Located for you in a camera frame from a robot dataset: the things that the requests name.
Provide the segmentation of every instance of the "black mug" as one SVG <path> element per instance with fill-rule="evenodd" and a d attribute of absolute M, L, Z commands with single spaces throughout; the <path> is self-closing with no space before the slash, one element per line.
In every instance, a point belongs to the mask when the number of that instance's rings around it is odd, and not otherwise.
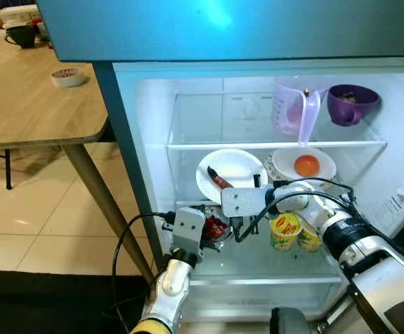
<path fill-rule="evenodd" d="M 14 26 L 13 28 L 7 29 L 6 33 L 5 40 L 10 44 L 19 45 L 23 49 L 35 46 L 36 32 L 35 28 L 32 26 Z"/>

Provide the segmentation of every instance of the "purple cup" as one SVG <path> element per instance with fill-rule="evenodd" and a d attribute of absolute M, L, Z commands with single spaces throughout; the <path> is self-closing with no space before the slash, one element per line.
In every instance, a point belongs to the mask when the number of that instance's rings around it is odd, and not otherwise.
<path fill-rule="evenodd" d="M 356 102 L 344 101 L 340 97 L 353 92 Z M 368 113 L 379 108 L 380 96 L 371 89 L 355 85 L 336 85 L 328 91 L 328 113 L 334 124 L 349 127 L 359 123 Z"/>

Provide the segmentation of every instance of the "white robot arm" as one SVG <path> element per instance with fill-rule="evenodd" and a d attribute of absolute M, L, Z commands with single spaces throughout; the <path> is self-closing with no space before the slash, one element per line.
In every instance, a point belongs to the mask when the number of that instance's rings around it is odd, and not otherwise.
<path fill-rule="evenodd" d="M 258 221 L 283 212 L 303 217 L 350 282 L 348 293 L 374 333 L 404 333 L 404 251 L 393 245 L 357 213 L 353 193 L 334 198 L 309 180 L 275 183 L 263 188 L 222 190 L 222 209 L 232 219 L 234 237 L 242 242 Z M 241 234 L 241 217 L 255 216 Z M 202 261 L 203 214 L 181 208 L 173 228 L 172 259 L 156 285 L 155 297 L 132 333 L 176 334 L 180 307 L 189 280 Z"/>

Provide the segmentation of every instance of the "metal table leg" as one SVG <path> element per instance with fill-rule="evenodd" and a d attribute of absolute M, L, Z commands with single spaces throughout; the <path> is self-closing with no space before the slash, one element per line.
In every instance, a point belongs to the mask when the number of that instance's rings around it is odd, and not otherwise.
<path fill-rule="evenodd" d="M 64 149 L 67 157 L 72 162 L 72 165 L 75 167 L 90 194 L 97 202 L 99 208 L 103 211 L 109 225 L 112 227 L 116 235 L 120 237 L 122 231 L 127 225 L 126 219 L 124 219 L 120 208 L 117 206 L 115 199 L 104 183 L 104 180 L 84 148 L 84 145 L 64 145 L 61 147 Z M 148 283 L 152 282 L 154 276 L 152 275 L 145 256 L 141 252 L 140 246 L 131 231 L 126 233 L 126 237 L 123 240 L 123 246 L 146 281 Z"/>
<path fill-rule="evenodd" d="M 7 148 L 4 150 L 4 159 L 6 160 L 6 188 L 12 190 L 12 176 L 10 169 L 10 150 Z"/>

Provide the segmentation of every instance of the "black mat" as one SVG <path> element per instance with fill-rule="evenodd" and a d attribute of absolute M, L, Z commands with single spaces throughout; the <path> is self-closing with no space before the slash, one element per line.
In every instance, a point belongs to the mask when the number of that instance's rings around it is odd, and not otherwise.
<path fill-rule="evenodd" d="M 145 291 L 146 283 L 125 276 L 118 287 L 125 299 Z M 140 319 L 143 302 L 121 307 L 130 328 Z M 123 333 L 112 304 L 109 276 L 0 271 L 0 334 Z"/>

